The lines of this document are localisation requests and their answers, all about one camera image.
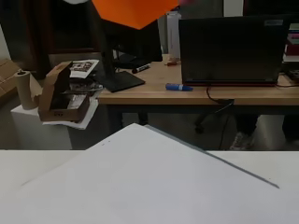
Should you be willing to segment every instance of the black object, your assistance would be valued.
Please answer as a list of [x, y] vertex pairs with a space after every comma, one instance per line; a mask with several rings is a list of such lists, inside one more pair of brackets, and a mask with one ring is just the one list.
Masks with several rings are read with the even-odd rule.
[[124, 91], [135, 86], [140, 86], [146, 82], [127, 72], [116, 73], [113, 77], [104, 77], [100, 83], [111, 92]]
[[245, 0], [244, 16], [299, 13], [298, 0]]
[[135, 86], [145, 84], [145, 81], [131, 75], [127, 72], [116, 73], [113, 65], [113, 51], [109, 41], [107, 41], [107, 35], [105, 33], [105, 26], [100, 15], [97, 13], [93, 2], [90, 2], [89, 13], [90, 23], [92, 25], [93, 33], [99, 40], [99, 46], [101, 48], [102, 63], [105, 71], [104, 76], [99, 77], [99, 83], [102, 84], [111, 92], [123, 91]]
[[291, 80], [299, 82], [299, 63], [290, 62], [282, 65], [282, 72], [285, 73]]
[[109, 45], [125, 53], [114, 60], [115, 67], [134, 69], [163, 60], [157, 21], [141, 30], [112, 21], [104, 21], [103, 24]]
[[180, 21], [183, 83], [274, 85], [287, 41], [289, 17]]

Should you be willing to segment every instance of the orange object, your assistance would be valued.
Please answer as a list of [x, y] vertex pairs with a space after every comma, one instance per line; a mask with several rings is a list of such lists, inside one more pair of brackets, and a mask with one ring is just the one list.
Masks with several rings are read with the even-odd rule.
[[140, 30], [177, 7], [178, 0], [93, 0], [93, 4], [102, 19]]

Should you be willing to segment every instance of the blue marker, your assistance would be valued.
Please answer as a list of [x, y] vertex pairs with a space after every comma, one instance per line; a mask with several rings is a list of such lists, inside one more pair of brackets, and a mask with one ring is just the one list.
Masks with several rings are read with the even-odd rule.
[[171, 83], [166, 84], [166, 89], [168, 91], [192, 91], [193, 90], [193, 88], [189, 86], [184, 86], [181, 84], [171, 84]]

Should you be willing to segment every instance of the table leg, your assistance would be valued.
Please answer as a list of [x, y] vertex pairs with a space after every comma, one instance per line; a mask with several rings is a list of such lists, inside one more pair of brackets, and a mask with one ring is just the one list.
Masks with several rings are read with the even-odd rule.
[[149, 123], [149, 116], [147, 113], [138, 113], [138, 117], [140, 125], [147, 125]]
[[115, 110], [113, 106], [107, 106], [107, 116], [110, 134], [116, 133], [123, 128], [122, 113]]

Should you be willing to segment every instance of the marker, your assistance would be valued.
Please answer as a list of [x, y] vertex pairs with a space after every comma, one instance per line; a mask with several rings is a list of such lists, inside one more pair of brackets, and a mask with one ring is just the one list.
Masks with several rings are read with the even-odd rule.
[[138, 72], [142, 72], [142, 71], [147, 70], [147, 69], [149, 69], [149, 68], [150, 68], [150, 63], [148, 63], [148, 64], [146, 64], [146, 65], [143, 65], [143, 66], [141, 66], [141, 67], [139, 67], [139, 68], [135, 68], [135, 69], [133, 69], [133, 70], [132, 70], [132, 73], [133, 73], [133, 74], [136, 74], [136, 73], [138, 73]]
[[193, 88], [189, 86], [184, 86], [181, 84], [171, 84], [171, 83], [166, 84], [166, 89], [168, 91], [192, 91], [193, 90]]

